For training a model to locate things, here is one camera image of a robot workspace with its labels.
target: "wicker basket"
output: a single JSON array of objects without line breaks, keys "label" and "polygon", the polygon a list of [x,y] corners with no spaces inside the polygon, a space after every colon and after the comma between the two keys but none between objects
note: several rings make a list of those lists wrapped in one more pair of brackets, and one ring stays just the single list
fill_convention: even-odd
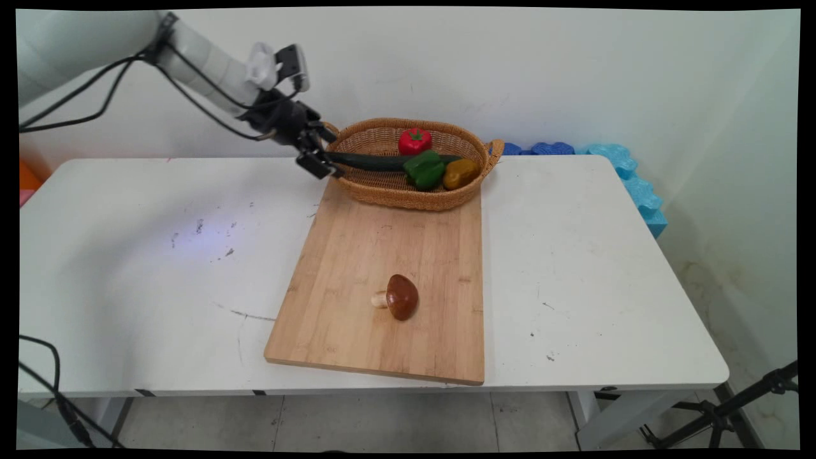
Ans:
[{"label": "wicker basket", "polygon": [[391,207],[405,207],[426,211],[444,211],[466,203],[476,195],[481,181],[493,170],[504,150],[502,140],[482,144],[478,137],[461,127],[433,121],[401,118],[373,118],[355,123],[338,131],[326,123],[337,135],[327,151],[396,156],[397,142],[406,130],[419,127],[431,133],[433,149],[439,154],[455,154],[481,167],[481,174],[462,188],[448,191],[442,186],[430,191],[418,191],[408,185],[404,172],[368,172],[338,164],[345,175],[338,179],[340,186],[359,201]]}]

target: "yellow bell pepper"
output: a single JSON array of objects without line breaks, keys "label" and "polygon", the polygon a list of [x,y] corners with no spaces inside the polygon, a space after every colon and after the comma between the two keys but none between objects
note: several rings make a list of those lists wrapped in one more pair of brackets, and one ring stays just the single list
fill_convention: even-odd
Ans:
[{"label": "yellow bell pepper", "polygon": [[481,172],[479,165],[470,159],[460,159],[448,164],[442,185],[445,189],[459,189],[472,182]]}]

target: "green bell pepper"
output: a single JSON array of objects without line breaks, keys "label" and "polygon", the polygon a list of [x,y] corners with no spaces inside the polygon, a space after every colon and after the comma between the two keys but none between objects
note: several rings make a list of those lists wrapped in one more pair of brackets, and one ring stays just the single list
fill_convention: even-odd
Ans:
[{"label": "green bell pepper", "polygon": [[439,158],[439,153],[432,149],[426,149],[409,159],[402,169],[407,174],[408,183],[420,191],[436,188],[445,175],[445,164]]}]

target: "white wall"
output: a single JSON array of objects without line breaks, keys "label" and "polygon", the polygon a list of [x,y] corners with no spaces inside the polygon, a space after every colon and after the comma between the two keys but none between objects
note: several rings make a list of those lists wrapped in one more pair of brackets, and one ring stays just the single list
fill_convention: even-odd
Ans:
[{"label": "white wall", "polygon": [[[712,328],[734,388],[796,357],[791,78],[799,11],[177,12],[239,59],[255,41],[300,43],[312,80],[302,99],[338,127],[424,118],[523,146],[628,146],[639,174],[665,200],[670,225],[659,241]],[[47,121],[96,111],[110,81]],[[24,108],[20,118],[78,84]],[[224,131],[146,65],[134,65],[101,119],[23,135],[20,146],[41,173],[71,158],[293,154]],[[304,180],[311,179],[304,173]],[[768,445],[798,445],[792,398],[749,408]]]},{"label": "white wall", "polygon": [[[800,15],[664,211],[658,242],[745,389],[797,358],[796,132]],[[768,448],[799,448],[799,397],[745,408]]]},{"label": "white wall", "polygon": [[[500,137],[521,145],[618,142],[635,153],[639,172],[654,180],[666,200],[693,168],[710,128],[725,122],[783,38],[777,11],[177,12],[238,59],[255,41],[274,47],[300,43],[312,76],[303,100],[338,127],[393,116],[454,123],[484,140]],[[96,111],[112,78],[51,120]],[[256,144],[224,131],[146,65],[134,65],[122,85],[101,119],[22,136],[24,157],[48,170],[77,157],[293,154],[271,141]],[[68,86],[21,110],[21,118],[78,82]]]}]

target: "wooden cutting board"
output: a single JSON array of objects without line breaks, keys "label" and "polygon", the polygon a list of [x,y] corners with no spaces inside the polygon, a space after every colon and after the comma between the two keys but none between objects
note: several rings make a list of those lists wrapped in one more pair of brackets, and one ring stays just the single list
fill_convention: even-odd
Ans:
[{"label": "wooden cutting board", "polygon": [[[371,305],[393,274],[419,290],[400,322]],[[272,363],[481,385],[481,195],[445,212],[375,206],[331,180],[264,350]]]}]

